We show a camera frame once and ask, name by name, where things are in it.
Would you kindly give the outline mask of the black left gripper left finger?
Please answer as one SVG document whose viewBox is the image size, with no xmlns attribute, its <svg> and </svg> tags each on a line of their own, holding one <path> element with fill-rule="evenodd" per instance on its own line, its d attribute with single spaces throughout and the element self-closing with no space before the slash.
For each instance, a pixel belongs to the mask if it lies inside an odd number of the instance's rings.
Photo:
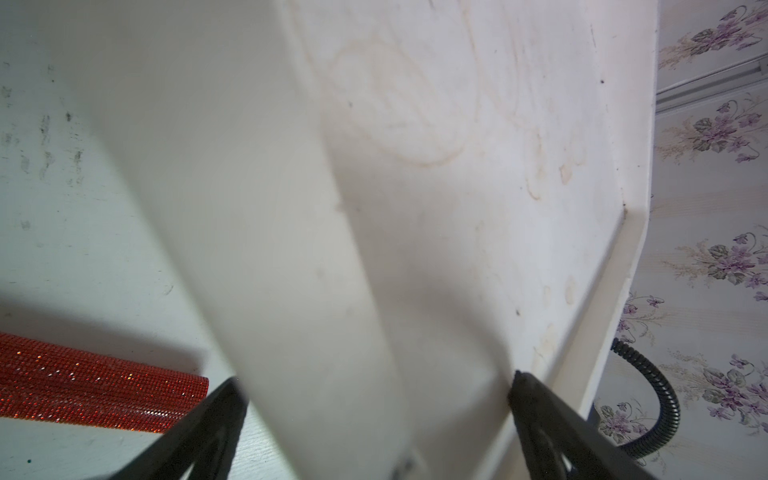
<svg viewBox="0 0 768 480">
<path fill-rule="evenodd" d="M 113 479 L 226 479 L 248 408 L 231 377 L 122 469 Z"/>
</svg>

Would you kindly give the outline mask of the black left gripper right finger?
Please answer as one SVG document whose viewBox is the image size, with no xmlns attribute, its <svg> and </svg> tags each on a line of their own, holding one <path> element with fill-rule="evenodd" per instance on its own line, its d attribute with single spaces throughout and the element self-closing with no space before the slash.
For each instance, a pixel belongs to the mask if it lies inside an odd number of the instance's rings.
<svg viewBox="0 0 768 480">
<path fill-rule="evenodd" d="M 516 371 L 507 401 L 532 479 L 651 479 L 533 374 Z"/>
</svg>

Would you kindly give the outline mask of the white plastic drawer cabinet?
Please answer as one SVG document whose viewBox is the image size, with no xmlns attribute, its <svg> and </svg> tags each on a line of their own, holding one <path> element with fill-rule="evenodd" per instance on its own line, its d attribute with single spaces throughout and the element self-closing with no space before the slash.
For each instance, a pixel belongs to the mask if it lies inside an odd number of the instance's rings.
<svg viewBox="0 0 768 480">
<path fill-rule="evenodd" d="M 655 1 L 38 1 L 59 68 L 301 479 L 522 479 L 645 239 Z"/>
</svg>

